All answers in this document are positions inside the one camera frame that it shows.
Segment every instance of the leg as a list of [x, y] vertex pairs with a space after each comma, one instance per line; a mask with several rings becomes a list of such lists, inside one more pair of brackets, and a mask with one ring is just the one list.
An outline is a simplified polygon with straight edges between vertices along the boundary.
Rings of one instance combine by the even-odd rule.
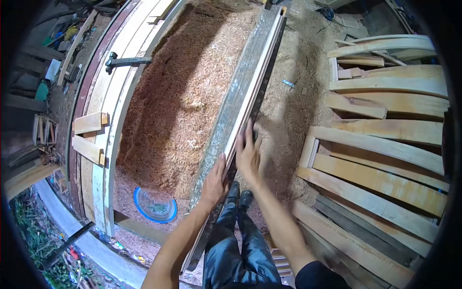
[[225, 201], [225, 206], [213, 226], [205, 249], [203, 288], [221, 288], [235, 281], [242, 271], [242, 259], [234, 236], [239, 183], [233, 183]]
[[[247, 192], [250, 191], [243, 192], [241, 200], [246, 196]], [[237, 222], [242, 234], [242, 259], [245, 269], [257, 274], [257, 283], [281, 283], [281, 278], [276, 265], [274, 265], [265, 238], [247, 215], [247, 208], [250, 206], [251, 201], [247, 202], [247, 206], [243, 203], [239, 204]]]

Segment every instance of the hand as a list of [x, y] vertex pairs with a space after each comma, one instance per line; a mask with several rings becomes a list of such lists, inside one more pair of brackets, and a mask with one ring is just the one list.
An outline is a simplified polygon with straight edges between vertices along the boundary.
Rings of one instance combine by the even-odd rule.
[[228, 193], [228, 179], [226, 178], [223, 182], [225, 168], [226, 158], [225, 154], [222, 153], [204, 180], [199, 203], [205, 205], [209, 210], [215, 208]]
[[260, 179], [258, 167], [260, 165], [260, 145], [261, 135], [257, 137], [254, 144], [252, 138], [252, 121], [249, 119], [245, 130], [245, 147], [244, 136], [239, 135], [236, 143], [236, 167], [241, 173], [244, 180], [250, 185], [256, 185]]

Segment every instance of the wooden block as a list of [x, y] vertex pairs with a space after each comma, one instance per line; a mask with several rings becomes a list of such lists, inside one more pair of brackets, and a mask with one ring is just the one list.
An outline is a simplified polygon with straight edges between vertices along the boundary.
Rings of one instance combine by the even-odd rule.
[[412, 279], [413, 272], [410, 269], [390, 260], [302, 202], [294, 202], [292, 213], [327, 242], [390, 284], [404, 289]]
[[105, 155], [102, 148], [98, 148], [94, 143], [75, 135], [72, 138], [72, 147], [82, 156], [91, 160], [97, 165], [105, 165]]
[[409, 119], [342, 119], [331, 128], [364, 135], [441, 146], [443, 123]]
[[424, 240], [433, 242], [436, 238], [438, 227], [435, 224], [377, 195], [313, 168], [299, 167], [297, 175]]
[[339, 80], [329, 83], [329, 90], [339, 93], [354, 92], [411, 92], [448, 98], [445, 83], [434, 79], [373, 77]]
[[347, 160], [317, 154], [313, 168], [372, 189], [441, 217], [446, 195], [411, 180]]
[[331, 109], [367, 117], [384, 119], [387, 116], [387, 109], [383, 104], [359, 98], [348, 98], [337, 93], [331, 93], [327, 96], [326, 105]]
[[370, 135], [360, 135], [339, 129], [310, 126], [308, 135], [325, 141], [333, 141], [356, 148], [384, 154], [444, 176], [443, 159], [440, 155], [396, 141]]
[[73, 122], [73, 130], [76, 135], [91, 131], [102, 130], [104, 125], [109, 123], [107, 112], [97, 112], [79, 117]]
[[421, 167], [414, 166], [407, 162], [399, 161], [397, 159], [393, 159], [381, 154], [376, 154], [370, 151], [345, 146], [338, 143], [332, 143], [330, 148], [330, 155], [336, 158], [374, 167], [385, 172], [391, 172], [395, 175], [402, 176], [427, 186], [449, 192], [449, 184], [440, 180], [440, 178], [442, 178], [441, 176]]

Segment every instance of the black shoe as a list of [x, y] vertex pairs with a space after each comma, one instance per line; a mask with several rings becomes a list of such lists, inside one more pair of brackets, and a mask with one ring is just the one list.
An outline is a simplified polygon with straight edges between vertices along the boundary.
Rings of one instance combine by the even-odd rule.
[[254, 194], [251, 190], [243, 190], [241, 198], [239, 199], [239, 210], [247, 212], [247, 209], [250, 207], [254, 200]]
[[226, 195], [225, 206], [227, 204], [229, 204], [229, 203], [234, 203], [235, 205], [237, 205], [237, 200], [239, 199], [239, 194], [240, 194], [239, 183], [238, 182], [232, 182], [230, 191]]

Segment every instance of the curved wooden board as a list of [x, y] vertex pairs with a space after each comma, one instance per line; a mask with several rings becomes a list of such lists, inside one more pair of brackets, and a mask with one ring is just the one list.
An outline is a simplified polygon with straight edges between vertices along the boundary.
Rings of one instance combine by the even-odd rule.
[[333, 141], [352, 147], [362, 148], [378, 154], [384, 154], [411, 164], [421, 166], [429, 171], [444, 176], [443, 159], [437, 154], [430, 153], [421, 148], [409, 146], [397, 141], [383, 138], [360, 135], [339, 129], [310, 126], [308, 135], [325, 141]]

